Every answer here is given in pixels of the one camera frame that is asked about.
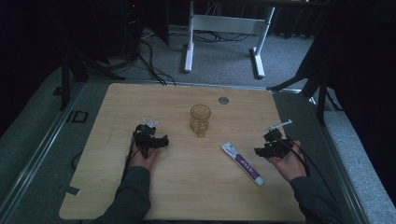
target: dark sleeve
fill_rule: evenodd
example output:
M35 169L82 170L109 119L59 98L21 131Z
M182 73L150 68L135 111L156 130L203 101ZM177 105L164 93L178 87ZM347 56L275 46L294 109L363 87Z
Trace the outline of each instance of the dark sleeve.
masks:
M300 176L290 181L306 223L344 223L337 202L315 180Z
M136 166L128 171L118 187L114 202L91 224L140 223L150 207L149 170Z

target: purple label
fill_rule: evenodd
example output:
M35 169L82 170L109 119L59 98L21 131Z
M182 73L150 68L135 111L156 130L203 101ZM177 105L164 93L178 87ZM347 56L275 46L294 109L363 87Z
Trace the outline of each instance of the purple label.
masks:
M244 170L253 180L256 180L258 177L260 177L260 175L253 168L251 168L250 164L240 154L236 154L235 160L242 166L242 168L244 168Z

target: human hand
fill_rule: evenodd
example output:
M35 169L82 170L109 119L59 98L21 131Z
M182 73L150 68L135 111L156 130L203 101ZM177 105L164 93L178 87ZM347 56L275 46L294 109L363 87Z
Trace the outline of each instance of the human hand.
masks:
M154 163L155 158L157 157L158 149L154 149L149 153L148 158L144 158L143 154L141 153L141 148L134 145L133 156L131 161L129 162L129 168L134 166L142 166L150 171L152 164Z
M302 159L304 159L303 153L301 153L299 150L299 145L299 141L294 141L292 150L294 150ZM292 152L289 152L283 159L277 157L270 157L266 159L275 166L282 177L288 182L296 177L306 176L304 165Z

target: metal frame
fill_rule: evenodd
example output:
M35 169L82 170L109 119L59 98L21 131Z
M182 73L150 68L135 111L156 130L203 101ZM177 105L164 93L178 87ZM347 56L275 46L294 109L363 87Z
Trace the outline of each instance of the metal frame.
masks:
M8 223L12 217L14 210L17 208L19 202L24 196L26 190L29 188L32 180L35 178L35 174L41 166L41 163L47 157L47 154L52 147L52 143L55 141L59 131L62 129L64 122L74 105L74 102L78 98L78 95L82 91L84 83L77 83L71 96L71 101L64 111L60 111L55 121L52 122L49 130L42 139L40 145L35 150L35 153L31 159L27 162L11 190L2 201L0 205L0 223Z
M194 15L194 2L190 1L190 19L189 19L189 44L187 46L186 64L184 70L192 71L192 54L194 52L193 31L206 30L226 33L238 33L246 35L259 35L259 43L257 48L253 48L253 59L256 64L257 74L259 77L265 77L264 68L262 66L262 46L274 15L274 7L268 13L265 20L252 20L231 17Z

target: white tube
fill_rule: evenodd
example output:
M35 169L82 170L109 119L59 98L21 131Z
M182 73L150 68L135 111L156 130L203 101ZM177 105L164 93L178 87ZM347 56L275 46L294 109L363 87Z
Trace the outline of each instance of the white tube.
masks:
M257 173L250 164L239 154L236 148L230 142L221 146L221 148L231 157L233 160L240 165L248 176L256 183L261 186L264 183L264 179Z

